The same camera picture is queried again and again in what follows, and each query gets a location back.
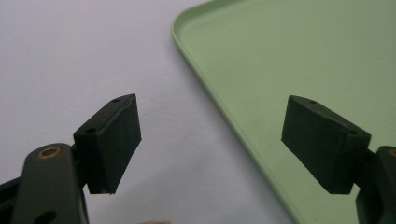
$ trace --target screw hole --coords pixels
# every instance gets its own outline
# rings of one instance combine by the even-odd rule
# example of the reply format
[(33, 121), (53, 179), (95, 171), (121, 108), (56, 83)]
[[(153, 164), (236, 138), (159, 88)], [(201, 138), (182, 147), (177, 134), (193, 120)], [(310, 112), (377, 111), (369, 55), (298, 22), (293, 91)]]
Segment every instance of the screw hole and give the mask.
[(58, 155), (61, 152), (60, 147), (47, 147), (38, 152), (37, 157), (41, 160), (45, 160)]
[(96, 133), (96, 129), (94, 129), (94, 128), (89, 129), (89, 130), (85, 131), (85, 133)]
[(56, 218), (55, 212), (46, 212), (41, 214), (38, 218), (35, 219), (35, 224), (49, 224)]

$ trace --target light green plastic tray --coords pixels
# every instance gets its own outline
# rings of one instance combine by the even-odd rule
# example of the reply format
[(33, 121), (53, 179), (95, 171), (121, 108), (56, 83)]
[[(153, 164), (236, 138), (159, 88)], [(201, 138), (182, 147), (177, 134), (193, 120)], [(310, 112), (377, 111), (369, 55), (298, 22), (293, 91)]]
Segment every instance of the light green plastic tray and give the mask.
[(280, 141), (288, 96), (396, 146), (396, 1), (217, 0), (173, 24), (181, 52), (299, 223), (357, 223)]

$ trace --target metal screw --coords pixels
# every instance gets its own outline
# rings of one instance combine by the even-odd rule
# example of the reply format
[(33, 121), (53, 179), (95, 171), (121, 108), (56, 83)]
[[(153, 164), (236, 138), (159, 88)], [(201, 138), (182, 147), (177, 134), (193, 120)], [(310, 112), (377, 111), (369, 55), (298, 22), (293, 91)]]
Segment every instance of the metal screw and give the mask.
[(41, 160), (45, 160), (58, 155), (61, 152), (60, 147), (47, 147), (38, 152), (37, 157)]

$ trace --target white surface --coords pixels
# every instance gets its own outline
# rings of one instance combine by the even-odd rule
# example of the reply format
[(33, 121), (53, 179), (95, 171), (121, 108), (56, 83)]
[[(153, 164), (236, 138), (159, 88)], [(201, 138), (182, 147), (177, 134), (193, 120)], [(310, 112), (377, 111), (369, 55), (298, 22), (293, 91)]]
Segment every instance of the white surface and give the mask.
[(0, 1), (0, 183), (25, 156), (136, 93), (143, 141), (92, 224), (291, 223), (170, 36), (202, 0)]

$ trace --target green tray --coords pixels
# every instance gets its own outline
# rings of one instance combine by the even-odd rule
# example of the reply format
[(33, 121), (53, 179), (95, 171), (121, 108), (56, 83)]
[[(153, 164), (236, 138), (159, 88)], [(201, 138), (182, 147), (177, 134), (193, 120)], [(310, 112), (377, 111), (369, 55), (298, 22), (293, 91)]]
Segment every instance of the green tray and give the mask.
[(316, 100), (396, 146), (396, 1), (217, 0), (188, 9), (173, 37), (299, 223), (357, 223), (280, 141), (288, 96)]

